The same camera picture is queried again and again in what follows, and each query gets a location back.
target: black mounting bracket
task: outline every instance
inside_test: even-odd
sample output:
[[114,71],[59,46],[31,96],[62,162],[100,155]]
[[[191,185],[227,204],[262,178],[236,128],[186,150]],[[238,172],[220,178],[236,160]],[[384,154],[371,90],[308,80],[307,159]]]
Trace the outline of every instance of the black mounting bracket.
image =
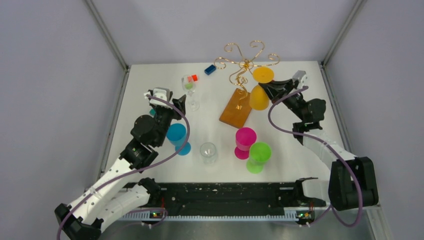
[[[379,202],[379,193],[373,161],[368,157],[356,157],[346,163],[358,179],[363,206],[376,205]],[[355,209],[359,206],[358,191],[348,170],[339,160],[331,165],[328,196],[331,204],[338,211]]]
[[131,164],[131,169],[141,169],[150,166],[159,153],[149,146],[140,144],[136,139],[132,139],[120,153],[120,159],[125,159]]
[[[61,224],[66,215],[68,215],[69,209],[70,206],[66,206],[63,203],[56,207],[54,214],[59,224]],[[81,221],[81,219],[77,219],[74,215],[71,215],[65,222],[62,230],[72,240],[97,240],[100,238],[102,234],[100,227],[103,223],[103,219],[99,220],[96,218],[92,225],[81,223]]]
[[[295,122],[293,123],[293,132],[295,133],[305,133],[305,132],[309,132],[312,129],[320,129],[322,130],[323,128],[320,125],[320,122],[312,122],[312,123],[304,123],[304,122]],[[304,137],[301,135],[295,135],[293,134],[293,137],[295,139],[297,139],[299,141],[300,144],[304,144]]]

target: pink cup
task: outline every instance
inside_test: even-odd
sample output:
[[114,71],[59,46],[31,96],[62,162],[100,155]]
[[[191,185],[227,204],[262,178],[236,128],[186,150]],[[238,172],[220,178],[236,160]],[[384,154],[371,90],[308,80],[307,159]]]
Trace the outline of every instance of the pink cup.
[[250,127],[242,127],[235,133],[235,144],[241,151],[249,151],[256,142],[256,132]]
[[234,154],[238,159],[249,158],[249,149],[256,142],[256,132],[249,127],[242,127],[235,133]]

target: light gray backdrop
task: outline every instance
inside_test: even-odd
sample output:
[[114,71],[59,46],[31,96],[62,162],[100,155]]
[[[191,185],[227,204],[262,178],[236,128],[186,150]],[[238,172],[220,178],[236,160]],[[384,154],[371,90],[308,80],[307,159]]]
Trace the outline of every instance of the light gray backdrop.
[[122,79],[83,1],[1,1],[1,239],[54,239],[55,207],[93,183]]
[[[284,60],[322,60],[355,0],[94,0],[128,64],[212,62],[252,40]],[[238,53],[226,54],[240,60]]]
[[329,71],[395,239],[423,239],[424,1],[369,0]]

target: clear wine glass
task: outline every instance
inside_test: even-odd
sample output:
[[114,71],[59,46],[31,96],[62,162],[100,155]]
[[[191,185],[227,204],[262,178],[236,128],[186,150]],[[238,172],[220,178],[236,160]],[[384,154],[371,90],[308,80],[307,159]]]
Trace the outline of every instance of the clear wine glass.
[[196,82],[193,80],[193,77],[190,75],[184,75],[181,78],[182,89],[189,96],[188,105],[190,106],[190,110],[196,111],[199,109],[200,104],[199,101],[196,101],[193,97],[193,93],[196,90]]

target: metal frame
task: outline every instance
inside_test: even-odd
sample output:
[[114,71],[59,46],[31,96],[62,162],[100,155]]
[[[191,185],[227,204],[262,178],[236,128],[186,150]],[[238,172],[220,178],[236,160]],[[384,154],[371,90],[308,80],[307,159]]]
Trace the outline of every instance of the metal frame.
[[344,21],[343,26],[341,27],[333,43],[331,44],[330,49],[328,50],[327,54],[324,57],[324,60],[322,60],[322,65],[324,67],[327,66],[327,64],[330,62],[331,58],[333,57],[334,53],[337,51],[337,48],[339,47],[340,43],[345,38],[346,34],[348,33],[349,29],[352,26],[352,23],[355,21],[359,12],[362,10],[365,2],[367,2],[367,0],[356,0],[355,5],[353,6],[352,10],[349,13],[349,16],[347,16],[346,21]]
[[[353,6],[352,10],[350,11],[346,21],[344,22],[342,28],[340,29],[339,33],[337,34],[336,38],[334,39],[333,43],[330,46],[330,49],[328,50],[327,54],[325,55],[324,59],[320,63],[320,70],[322,74],[322,78],[324,80],[324,84],[326,87],[326,90],[329,94],[330,104],[333,107],[334,115],[336,118],[337,126],[340,131],[340,135],[343,141],[343,145],[348,151],[352,151],[352,146],[350,144],[350,137],[349,137],[349,131],[346,127],[345,120],[343,118],[343,115],[340,111],[340,106],[337,101],[337,96],[335,94],[335,90],[333,88],[333,84],[331,81],[331,78],[328,74],[327,65],[331,61],[334,53],[337,51],[338,47],[340,46],[341,42],[343,41],[344,37],[346,36],[347,32],[349,31],[350,27],[352,26],[352,23],[358,16],[359,12],[363,8],[365,2],[367,0],[357,0],[355,5]],[[103,38],[107,45],[109,46],[111,52],[115,56],[115,58],[118,60],[119,64],[123,68],[125,75],[122,80],[121,89],[119,91],[119,95],[116,100],[116,104],[114,107],[113,112],[113,118],[110,124],[108,138],[106,139],[106,143],[104,144],[104,147],[102,148],[102,155],[100,158],[100,170],[96,176],[96,179],[100,178],[101,174],[106,168],[107,159],[109,157],[109,151],[112,144],[112,136],[115,132],[118,115],[121,109],[122,100],[124,98],[124,92],[125,88],[127,86],[128,77],[130,74],[130,67],[127,65],[126,61],[124,60],[124,57],[122,56],[118,46],[116,45],[114,39],[112,38],[106,24],[104,23],[102,17],[100,16],[95,4],[92,0],[83,0],[85,3],[87,9],[89,10],[90,14],[92,15],[94,22],[96,23],[97,27],[99,28],[101,34],[103,35]],[[367,207],[367,216],[369,219],[370,224],[370,230],[374,234],[375,240],[392,240],[392,233],[389,228],[389,225],[386,221],[386,218],[384,217],[384,213],[381,209],[380,205],[377,205],[375,207]]]
[[91,16],[93,17],[93,20],[95,24],[97,25],[101,35],[103,36],[105,42],[110,48],[110,51],[113,53],[115,58],[118,60],[119,64],[123,68],[124,71],[128,70],[128,64],[125,62],[124,57],[122,56],[117,44],[115,43],[114,39],[112,38],[111,33],[109,32],[108,28],[106,27],[105,22],[103,21],[102,17],[99,14],[99,11],[97,10],[96,6],[94,5],[92,0],[82,0],[85,3],[85,6],[87,7],[88,11],[90,12]]

